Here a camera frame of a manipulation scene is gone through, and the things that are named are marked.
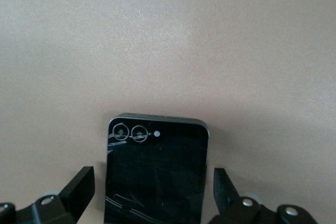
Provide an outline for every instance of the smartphone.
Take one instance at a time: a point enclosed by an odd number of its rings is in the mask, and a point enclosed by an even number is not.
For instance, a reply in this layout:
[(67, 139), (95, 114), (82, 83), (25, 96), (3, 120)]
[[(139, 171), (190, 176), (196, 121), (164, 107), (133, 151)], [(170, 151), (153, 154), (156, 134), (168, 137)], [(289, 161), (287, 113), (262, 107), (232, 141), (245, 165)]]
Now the smartphone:
[(196, 119), (128, 113), (112, 119), (104, 223), (200, 224), (208, 140)]

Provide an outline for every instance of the screw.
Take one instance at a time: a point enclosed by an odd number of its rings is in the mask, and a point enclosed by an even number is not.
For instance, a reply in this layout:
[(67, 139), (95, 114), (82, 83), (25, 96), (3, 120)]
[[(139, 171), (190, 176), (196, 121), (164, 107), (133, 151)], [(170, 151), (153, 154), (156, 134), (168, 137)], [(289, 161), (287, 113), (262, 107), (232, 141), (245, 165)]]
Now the screw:
[(8, 205), (7, 205), (7, 204), (5, 204), (4, 206), (1, 206), (1, 207), (0, 207), (0, 212), (4, 211), (6, 208), (8, 208)]
[(296, 211), (295, 208), (286, 207), (286, 214), (292, 215), (292, 216), (297, 216), (299, 213)]
[(41, 201), (41, 205), (46, 205), (46, 204), (49, 204), (50, 202), (52, 202), (54, 199), (53, 196), (51, 197), (48, 197), (48, 198), (45, 198), (44, 200)]
[(250, 199), (243, 199), (243, 205), (247, 207), (253, 206), (253, 202)]

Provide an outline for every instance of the circular camera ring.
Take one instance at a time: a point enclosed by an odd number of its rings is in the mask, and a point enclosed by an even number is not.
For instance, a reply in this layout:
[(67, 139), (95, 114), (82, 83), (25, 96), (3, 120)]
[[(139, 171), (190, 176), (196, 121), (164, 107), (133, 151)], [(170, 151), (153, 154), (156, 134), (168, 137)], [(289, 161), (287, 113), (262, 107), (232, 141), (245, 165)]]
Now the circular camera ring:
[(113, 136), (118, 141), (126, 140), (130, 135), (130, 129), (124, 123), (116, 124), (112, 129)]
[(141, 125), (136, 125), (131, 130), (131, 137), (137, 143), (142, 143), (148, 138), (148, 130)]

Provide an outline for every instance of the black smartphone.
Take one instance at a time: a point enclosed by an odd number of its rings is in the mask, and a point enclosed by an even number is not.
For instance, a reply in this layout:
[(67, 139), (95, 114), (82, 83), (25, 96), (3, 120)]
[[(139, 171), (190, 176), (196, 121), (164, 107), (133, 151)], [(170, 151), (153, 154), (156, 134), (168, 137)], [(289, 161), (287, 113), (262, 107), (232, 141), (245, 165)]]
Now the black smartphone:
[(206, 125), (196, 119), (112, 119), (104, 223), (200, 224), (208, 139)]

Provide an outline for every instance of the beige surface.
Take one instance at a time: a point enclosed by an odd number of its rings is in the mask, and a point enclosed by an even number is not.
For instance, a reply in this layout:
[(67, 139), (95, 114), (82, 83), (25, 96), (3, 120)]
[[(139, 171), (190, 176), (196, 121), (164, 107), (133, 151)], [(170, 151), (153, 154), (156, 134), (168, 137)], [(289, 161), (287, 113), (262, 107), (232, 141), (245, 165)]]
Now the beige surface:
[(212, 172), (336, 220), (336, 0), (0, 0), (0, 201), (22, 208), (84, 165), (103, 223), (109, 120), (198, 118)]

